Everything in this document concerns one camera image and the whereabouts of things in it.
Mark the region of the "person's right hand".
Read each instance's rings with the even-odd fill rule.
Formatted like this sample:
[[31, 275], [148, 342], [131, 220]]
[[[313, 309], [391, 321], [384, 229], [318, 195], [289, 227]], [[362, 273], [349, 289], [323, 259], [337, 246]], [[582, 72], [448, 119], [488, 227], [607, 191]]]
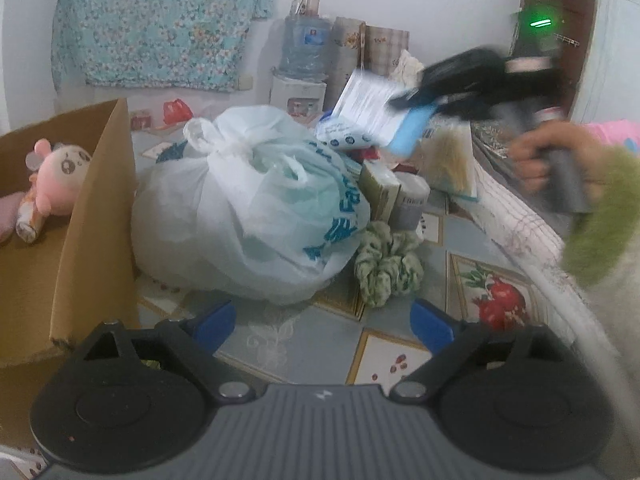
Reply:
[[542, 191], [551, 178], [550, 153], [569, 152], [579, 166], [582, 182], [592, 202], [604, 190], [605, 166], [612, 146], [602, 144], [586, 127], [572, 122], [544, 122], [514, 139], [509, 156], [515, 173], [529, 193]]

